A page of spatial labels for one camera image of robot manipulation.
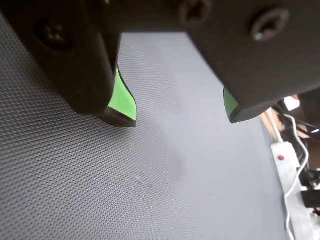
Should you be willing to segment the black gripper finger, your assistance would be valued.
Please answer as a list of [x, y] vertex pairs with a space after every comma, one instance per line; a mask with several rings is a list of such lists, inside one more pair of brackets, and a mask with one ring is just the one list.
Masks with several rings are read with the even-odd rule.
[[118, 68], [120, 33], [102, 23], [102, 0], [3, 0], [0, 11], [70, 108], [135, 127], [136, 101]]
[[320, 86], [319, 1], [177, 0], [175, 10], [240, 121]]

